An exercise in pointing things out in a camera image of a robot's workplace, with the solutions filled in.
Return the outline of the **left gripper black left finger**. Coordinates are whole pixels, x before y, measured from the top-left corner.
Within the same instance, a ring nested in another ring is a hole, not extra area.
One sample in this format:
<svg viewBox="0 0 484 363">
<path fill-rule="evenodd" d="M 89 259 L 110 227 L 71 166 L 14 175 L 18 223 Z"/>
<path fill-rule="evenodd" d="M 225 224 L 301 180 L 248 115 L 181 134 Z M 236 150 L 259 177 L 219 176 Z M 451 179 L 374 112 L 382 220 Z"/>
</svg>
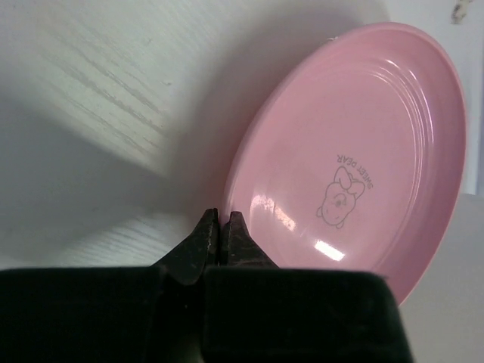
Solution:
<svg viewBox="0 0 484 363">
<path fill-rule="evenodd" d="M 206 265 L 217 263 L 219 247 L 219 214 L 207 209 L 194 230 L 164 257 L 154 263 L 183 286 L 196 284 Z"/>
</svg>

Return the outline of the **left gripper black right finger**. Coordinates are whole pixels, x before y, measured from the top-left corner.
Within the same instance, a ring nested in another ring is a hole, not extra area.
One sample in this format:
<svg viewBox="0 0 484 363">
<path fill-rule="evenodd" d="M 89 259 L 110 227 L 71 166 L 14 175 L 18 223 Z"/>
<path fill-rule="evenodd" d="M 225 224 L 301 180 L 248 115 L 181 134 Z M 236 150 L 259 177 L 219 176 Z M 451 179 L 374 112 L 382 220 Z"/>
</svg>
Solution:
<svg viewBox="0 0 484 363">
<path fill-rule="evenodd" d="M 231 212 L 219 240 L 219 264 L 230 267 L 277 268 L 251 238 L 241 212 Z"/>
</svg>

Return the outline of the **pink round plate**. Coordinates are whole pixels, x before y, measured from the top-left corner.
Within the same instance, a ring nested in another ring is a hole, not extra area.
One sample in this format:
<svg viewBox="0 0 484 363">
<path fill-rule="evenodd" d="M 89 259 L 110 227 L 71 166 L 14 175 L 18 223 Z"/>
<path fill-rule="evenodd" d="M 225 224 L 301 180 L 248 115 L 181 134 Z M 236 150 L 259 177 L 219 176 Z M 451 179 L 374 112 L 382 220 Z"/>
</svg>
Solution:
<svg viewBox="0 0 484 363">
<path fill-rule="evenodd" d="M 445 235 L 467 114 L 443 47 L 402 23 L 347 32 L 307 57 L 251 122 L 221 219 L 242 213 L 283 268 L 371 271 L 402 303 Z"/>
</svg>

